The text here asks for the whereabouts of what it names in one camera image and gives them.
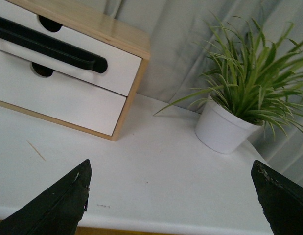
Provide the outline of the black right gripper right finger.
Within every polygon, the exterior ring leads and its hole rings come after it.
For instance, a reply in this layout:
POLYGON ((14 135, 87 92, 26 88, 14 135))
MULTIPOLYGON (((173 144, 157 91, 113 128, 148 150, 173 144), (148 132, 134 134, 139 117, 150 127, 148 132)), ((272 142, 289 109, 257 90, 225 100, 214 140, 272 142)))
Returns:
POLYGON ((303 187, 255 160, 251 177, 275 235, 303 235, 303 187))

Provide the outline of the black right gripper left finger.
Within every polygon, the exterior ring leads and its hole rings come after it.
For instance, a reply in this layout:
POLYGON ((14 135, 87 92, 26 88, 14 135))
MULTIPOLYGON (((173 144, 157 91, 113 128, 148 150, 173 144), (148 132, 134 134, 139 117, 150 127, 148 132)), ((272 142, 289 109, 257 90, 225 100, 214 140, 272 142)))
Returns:
POLYGON ((86 159, 0 222, 0 235, 73 235, 87 210, 92 176, 86 159))

